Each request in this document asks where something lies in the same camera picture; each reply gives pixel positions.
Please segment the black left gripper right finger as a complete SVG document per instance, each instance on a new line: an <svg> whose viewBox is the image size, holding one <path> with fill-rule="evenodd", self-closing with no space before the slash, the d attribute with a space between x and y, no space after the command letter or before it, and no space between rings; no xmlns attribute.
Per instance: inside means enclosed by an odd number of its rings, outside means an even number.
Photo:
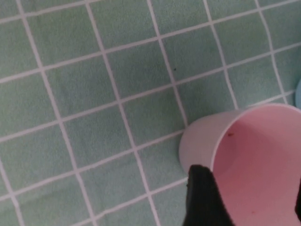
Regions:
<svg viewBox="0 0 301 226"><path fill-rule="evenodd" d="M299 184L298 194L296 198L296 204L294 211L298 217L298 220L301 222L301 182Z"/></svg>

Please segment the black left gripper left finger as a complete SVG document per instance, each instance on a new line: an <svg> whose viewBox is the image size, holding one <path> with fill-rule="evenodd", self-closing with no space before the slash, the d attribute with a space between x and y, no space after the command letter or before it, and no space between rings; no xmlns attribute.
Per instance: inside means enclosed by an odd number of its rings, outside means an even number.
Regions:
<svg viewBox="0 0 301 226"><path fill-rule="evenodd" d="M212 171L191 165L188 172L184 226L233 226Z"/></svg>

